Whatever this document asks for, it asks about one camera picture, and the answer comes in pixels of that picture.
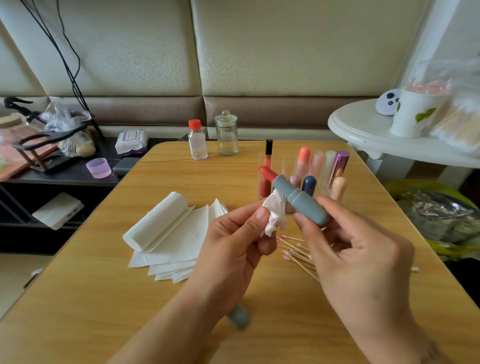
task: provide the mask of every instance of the white round table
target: white round table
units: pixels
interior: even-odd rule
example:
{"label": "white round table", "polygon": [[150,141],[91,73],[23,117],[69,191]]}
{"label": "white round table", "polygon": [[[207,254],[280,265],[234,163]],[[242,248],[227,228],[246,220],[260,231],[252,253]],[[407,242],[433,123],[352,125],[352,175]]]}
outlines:
{"label": "white round table", "polygon": [[[420,160],[461,167],[450,170],[447,168],[442,173],[446,177],[450,173],[455,173],[455,178],[450,179],[448,184],[458,187],[472,168],[480,168],[480,159],[465,156],[435,137],[402,138],[390,134],[393,117],[380,115],[375,110],[375,102],[376,99],[371,99],[342,106],[330,115],[328,127],[336,135],[346,139],[355,150],[366,152],[373,161],[380,161],[388,155],[412,160],[410,165],[404,163],[403,168],[398,163],[391,166],[401,170],[395,176],[397,178],[402,178],[402,174],[406,175],[413,160]],[[367,164],[374,173],[377,173],[380,163],[370,161]]]}

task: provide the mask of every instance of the forearm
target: forearm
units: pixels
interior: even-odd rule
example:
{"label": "forearm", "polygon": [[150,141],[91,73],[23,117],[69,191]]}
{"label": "forearm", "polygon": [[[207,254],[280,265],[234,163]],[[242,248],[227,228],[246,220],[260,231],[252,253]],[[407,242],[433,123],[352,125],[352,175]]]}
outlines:
{"label": "forearm", "polygon": [[379,338],[353,335],[371,364],[452,364],[438,345],[412,321]]}
{"label": "forearm", "polygon": [[108,364],[193,363],[218,319],[182,288]]}

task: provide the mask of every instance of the glass jar lid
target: glass jar lid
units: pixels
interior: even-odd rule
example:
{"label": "glass jar lid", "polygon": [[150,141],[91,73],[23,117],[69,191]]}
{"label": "glass jar lid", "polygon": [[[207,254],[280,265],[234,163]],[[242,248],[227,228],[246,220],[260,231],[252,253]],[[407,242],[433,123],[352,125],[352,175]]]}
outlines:
{"label": "glass jar lid", "polygon": [[233,125],[237,122],[237,116],[230,114],[228,110],[223,110],[221,115],[215,116],[215,122],[222,126]]}

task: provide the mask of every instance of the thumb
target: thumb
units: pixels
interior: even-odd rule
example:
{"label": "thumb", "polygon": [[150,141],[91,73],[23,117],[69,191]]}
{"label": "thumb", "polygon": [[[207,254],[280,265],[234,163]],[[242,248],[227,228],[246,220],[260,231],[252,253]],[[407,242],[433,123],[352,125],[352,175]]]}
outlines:
{"label": "thumb", "polygon": [[245,223],[232,234],[233,243],[240,249],[246,250],[247,247],[257,239],[267,226],[270,211],[264,206],[260,206],[257,211]]}
{"label": "thumb", "polygon": [[317,271],[339,259],[317,224],[303,214],[296,213],[293,215],[293,218],[299,226],[305,242],[308,244]]}

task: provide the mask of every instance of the plastic bottle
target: plastic bottle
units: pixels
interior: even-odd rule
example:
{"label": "plastic bottle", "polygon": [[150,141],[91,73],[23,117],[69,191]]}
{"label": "plastic bottle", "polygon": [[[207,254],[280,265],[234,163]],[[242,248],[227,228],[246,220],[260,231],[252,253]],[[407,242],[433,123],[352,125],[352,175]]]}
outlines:
{"label": "plastic bottle", "polygon": [[207,158],[207,143],[205,141],[205,133],[202,131],[202,123],[200,120],[189,120],[188,142],[190,143],[190,153],[192,158],[199,160]]}

